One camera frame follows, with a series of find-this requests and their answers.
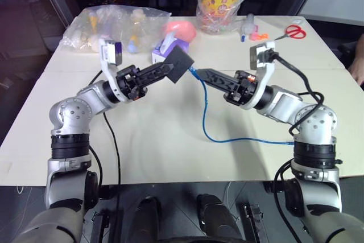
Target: electrical cord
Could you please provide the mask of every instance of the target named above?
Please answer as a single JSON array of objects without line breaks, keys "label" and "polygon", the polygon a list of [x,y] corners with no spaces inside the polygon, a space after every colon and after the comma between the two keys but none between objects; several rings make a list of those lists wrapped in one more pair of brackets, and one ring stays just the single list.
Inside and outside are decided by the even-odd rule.
[{"label": "electrical cord", "polygon": [[226,205],[227,205],[227,208],[230,210],[230,205],[229,205],[229,188],[231,186],[231,183],[232,182],[229,182],[229,184],[227,185],[227,188],[226,188]]},{"label": "electrical cord", "polygon": [[299,93],[299,95],[308,95],[309,94],[317,102],[316,106],[312,110],[310,110],[307,114],[305,114],[302,118],[300,118],[299,121],[297,121],[294,125],[292,125],[289,128],[288,132],[293,136],[293,135],[295,135],[295,133],[293,133],[293,130],[296,129],[305,120],[307,120],[307,118],[309,118],[316,110],[318,110],[320,107],[322,107],[322,105],[324,104],[325,97],[320,92],[314,92],[311,89],[309,81],[308,81],[306,75],[302,71],[300,71],[298,68],[296,68],[294,65],[290,64],[289,62],[285,61],[282,57],[280,57],[278,55],[278,53],[274,52],[273,50],[271,50],[270,54],[272,54],[272,57],[274,59],[276,59],[278,62],[280,62],[282,65],[284,65],[286,68],[295,72],[298,76],[301,77],[301,79],[303,80],[303,83],[307,89],[307,92]]},{"label": "electrical cord", "polygon": [[283,173],[285,172],[285,170],[289,169],[291,167],[291,160],[293,159],[290,159],[289,161],[285,162],[284,165],[282,165],[277,173],[275,174],[274,176],[274,180],[273,180],[273,195],[274,195],[274,202],[275,202],[275,205],[277,207],[277,210],[281,216],[281,218],[283,219],[285,225],[287,226],[287,228],[289,229],[289,231],[292,233],[293,237],[295,238],[296,242],[297,243],[302,243],[301,240],[299,239],[297,233],[295,232],[295,230],[293,229],[293,227],[291,226],[291,224],[288,222],[286,216],[284,215],[283,211],[282,211],[282,208],[280,206],[280,203],[279,203],[279,200],[278,200],[278,194],[277,194],[277,181],[278,181],[278,176],[281,177],[281,179],[283,178]]},{"label": "electrical cord", "polygon": [[19,190],[19,186],[17,186],[17,187],[16,187],[16,191],[17,191],[17,192],[18,192],[18,194],[20,194],[20,195],[22,194],[23,190],[24,190],[24,186],[22,186],[22,187],[21,187],[21,190]]},{"label": "electrical cord", "polygon": [[88,85],[92,85],[96,79],[101,75],[102,71],[97,72],[97,74],[95,75],[95,77],[92,78],[91,82]]},{"label": "electrical cord", "polygon": [[27,212],[27,207],[28,207],[29,197],[30,197],[30,194],[31,194],[32,190],[33,190],[33,188],[32,188],[32,187],[30,187],[30,190],[29,190],[29,193],[28,193],[28,198],[27,198],[27,201],[26,201],[25,206],[24,206],[22,219],[21,219],[21,221],[20,221],[20,224],[19,224],[18,229],[17,229],[17,230],[16,230],[16,232],[14,233],[14,234],[15,234],[15,236],[13,237],[13,239],[11,240],[11,242],[12,242],[12,241],[13,241],[13,240],[14,240],[14,239],[15,239],[15,238],[19,235],[18,233],[19,233],[19,231],[20,231],[20,229],[21,229],[21,227],[22,227],[22,225],[23,225],[23,222],[24,222],[25,214],[26,214],[26,212]]},{"label": "electrical cord", "polygon": [[[96,79],[101,75],[102,71],[99,71],[95,77],[90,81],[89,85],[92,85]],[[104,116],[104,120],[108,126],[108,128],[110,129],[110,132],[113,136],[113,141],[114,141],[114,146],[115,146],[115,152],[116,152],[116,156],[117,156],[117,161],[118,161],[118,191],[117,191],[117,203],[116,203],[116,217],[115,217],[115,229],[113,230],[113,240],[115,241],[115,235],[116,235],[116,226],[118,224],[118,219],[119,219],[119,214],[118,214],[118,211],[119,211],[119,201],[120,201],[120,195],[119,195],[119,188],[120,188],[120,185],[121,185],[121,164],[120,164],[120,153],[119,153],[119,148],[118,148],[118,144],[117,144],[117,141],[116,141],[116,136],[115,136],[115,133],[114,133],[114,130],[112,128],[112,126],[110,125],[109,123],[109,120],[107,119],[107,116],[106,116],[106,113],[103,112],[103,116]]]},{"label": "electrical cord", "polygon": [[107,119],[107,116],[105,114],[105,112],[103,113],[104,115],[104,120],[107,123],[107,126],[109,127],[111,134],[113,136],[113,140],[114,140],[114,145],[115,145],[115,151],[116,151],[116,156],[118,159],[118,191],[117,191],[117,201],[116,201],[116,217],[115,217],[115,229],[113,230],[113,239],[115,241],[115,236],[116,236],[116,227],[118,225],[118,219],[119,219],[119,201],[120,201],[120,194],[119,194],[119,188],[121,185],[121,165],[120,165],[120,154],[119,154],[119,148],[118,148],[118,144],[116,141],[116,137],[115,137],[115,133],[113,128],[111,127],[109,120]]},{"label": "electrical cord", "polygon": [[204,131],[205,136],[207,137],[207,139],[209,139],[212,142],[217,142],[217,143],[226,143],[226,142],[235,142],[235,141],[255,141],[255,142],[263,142],[263,143],[268,143],[271,145],[293,145],[293,142],[273,142],[273,141],[267,141],[264,139],[256,139],[256,138],[234,138],[234,139],[226,139],[223,141],[218,141],[216,139],[213,139],[212,137],[210,137],[210,135],[207,133],[206,131],[206,113],[207,113],[207,108],[208,108],[208,93],[207,93],[207,88],[206,88],[206,84],[204,82],[204,80],[201,79],[201,77],[196,73],[194,68],[190,68],[189,71],[192,73],[192,75],[194,75],[194,77],[196,79],[198,79],[198,81],[201,82],[202,87],[204,88],[204,93],[205,93],[205,107],[204,107],[204,113],[202,115],[202,130]]},{"label": "electrical cord", "polygon": [[91,146],[91,145],[89,145],[89,149],[90,149],[90,151],[91,151],[92,155],[95,157],[95,160],[96,160],[97,165],[98,165],[98,169],[99,169],[99,171],[100,171],[100,179],[99,179],[99,181],[98,181],[98,192],[100,193],[100,191],[101,191],[101,186],[102,186],[102,178],[103,178],[104,172],[102,171],[101,162],[100,162],[100,159],[98,158],[98,156],[97,156],[97,154],[96,154],[95,150],[92,148],[92,146]]}]

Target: plastic bag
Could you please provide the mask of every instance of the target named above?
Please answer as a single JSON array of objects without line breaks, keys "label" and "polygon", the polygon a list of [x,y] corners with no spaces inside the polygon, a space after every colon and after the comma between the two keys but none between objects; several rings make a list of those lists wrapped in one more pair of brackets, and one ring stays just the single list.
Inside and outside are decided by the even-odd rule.
[{"label": "plastic bag", "polygon": [[80,52],[98,52],[100,38],[121,41],[123,51],[151,51],[163,38],[170,13],[145,7],[88,7],[75,17],[60,41]]},{"label": "plastic bag", "polygon": [[240,4],[244,0],[197,0],[196,19],[198,27],[208,34],[234,31]]}]

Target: white table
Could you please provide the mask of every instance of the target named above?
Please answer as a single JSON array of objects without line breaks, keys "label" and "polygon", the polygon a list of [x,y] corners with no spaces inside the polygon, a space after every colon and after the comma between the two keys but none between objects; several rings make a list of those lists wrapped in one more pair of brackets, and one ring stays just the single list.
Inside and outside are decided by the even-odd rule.
[{"label": "white table", "polygon": [[[256,22],[261,32],[275,38],[293,19],[256,17]],[[322,92],[325,104],[337,113],[337,158],[344,161],[341,176],[362,175],[364,93],[311,26],[305,20],[301,26],[307,32],[305,39],[280,40],[276,50],[307,75],[312,88]],[[196,68],[214,68],[233,75],[236,69],[249,69],[249,48],[253,44],[241,43],[236,32],[222,36],[198,32],[190,55]],[[124,55],[123,61],[123,67],[150,65],[149,55]],[[51,153],[49,109],[55,102],[74,96],[99,70],[97,54],[57,49],[0,148],[0,185],[46,184]],[[301,79],[279,64],[270,84],[305,91]],[[206,126],[211,136],[292,140],[289,125],[228,104],[216,89],[208,91]],[[292,146],[210,142],[201,128],[203,105],[200,83],[186,73],[176,85],[164,79],[151,85],[145,98],[110,110],[107,116],[121,151],[122,183],[271,180],[278,167],[292,157]],[[104,169],[104,184],[116,184],[113,141],[102,116],[94,117],[90,128],[90,142]],[[98,172],[95,160],[91,170]]]}]

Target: red scissors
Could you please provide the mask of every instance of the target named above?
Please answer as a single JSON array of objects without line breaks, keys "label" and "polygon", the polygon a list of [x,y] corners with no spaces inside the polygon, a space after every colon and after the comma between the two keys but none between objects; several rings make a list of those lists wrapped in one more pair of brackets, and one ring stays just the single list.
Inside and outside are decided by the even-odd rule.
[{"label": "red scissors", "polygon": [[282,35],[274,40],[279,40],[279,39],[283,39],[286,37],[290,37],[290,38],[294,38],[294,39],[303,39],[306,37],[306,32],[298,25],[289,25],[286,28],[284,35]]}]

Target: person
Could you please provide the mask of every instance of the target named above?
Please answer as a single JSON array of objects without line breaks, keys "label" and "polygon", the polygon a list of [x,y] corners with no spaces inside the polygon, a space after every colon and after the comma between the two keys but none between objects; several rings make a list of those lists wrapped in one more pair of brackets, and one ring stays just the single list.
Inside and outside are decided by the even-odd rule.
[{"label": "person", "polygon": [[355,48],[355,58],[348,71],[358,83],[364,84],[364,34],[361,35]]},{"label": "person", "polygon": [[[155,243],[158,241],[161,206],[157,198],[146,197],[135,210],[126,243]],[[223,205],[213,195],[197,197],[197,215],[201,230],[207,237],[183,237],[164,240],[174,243],[247,243],[242,239],[239,228]]]}]

